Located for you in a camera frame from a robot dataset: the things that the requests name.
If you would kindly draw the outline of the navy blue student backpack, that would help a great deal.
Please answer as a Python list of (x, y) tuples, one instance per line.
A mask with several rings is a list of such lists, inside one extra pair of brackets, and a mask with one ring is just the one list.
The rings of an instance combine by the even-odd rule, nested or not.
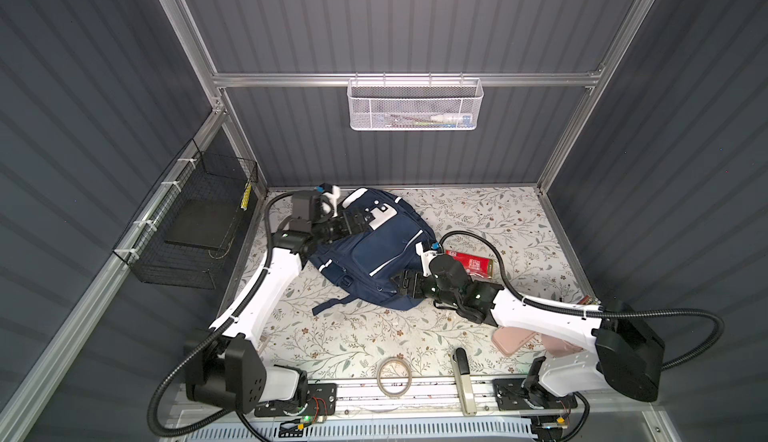
[(347, 293), (315, 306), (312, 313), (317, 316), (356, 300), (398, 311), (418, 306), (421, 300), (401, 293), (392, 278), (422, 269), (416, 248), (436, 242), (433, 229), (402, 197), (383, 190), (359, 188), (341, 206), (375, 219), (369, 232), (320, 245), (309, 258), (329, 282)]

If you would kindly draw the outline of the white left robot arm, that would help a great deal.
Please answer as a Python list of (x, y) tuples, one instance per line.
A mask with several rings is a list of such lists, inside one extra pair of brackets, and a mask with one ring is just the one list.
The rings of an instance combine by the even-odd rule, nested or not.
[(288, 194), (292, 212), (276, 227), (265, 228), (267, 247), (260, 268), (210, 325), (208, 335), (186, 351), (189, 400), (240, 414), (262, 405), (306, 405), (306, 373), (266, 364), (258, 347), (277, 303), (308, 259), (328, 244), (372, 231), (373, 212), (346, 208), (339, 195), (335, 186)]

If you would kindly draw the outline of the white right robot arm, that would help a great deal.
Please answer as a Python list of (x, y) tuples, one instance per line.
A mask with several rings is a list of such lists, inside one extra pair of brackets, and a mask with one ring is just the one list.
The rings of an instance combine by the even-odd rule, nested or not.
[(517, 297), (498, 284), (471, 278), (447, 254), (391, 281), (400, 294), (431, 299), (471, 322), (525, 329), (580, 349), (536, 362), (526, 380), (529, 394), (563, 398), (610, 388), (641, 402), (658, 398), (664, 343), (635, 313), (616, 318), (595, 306)]

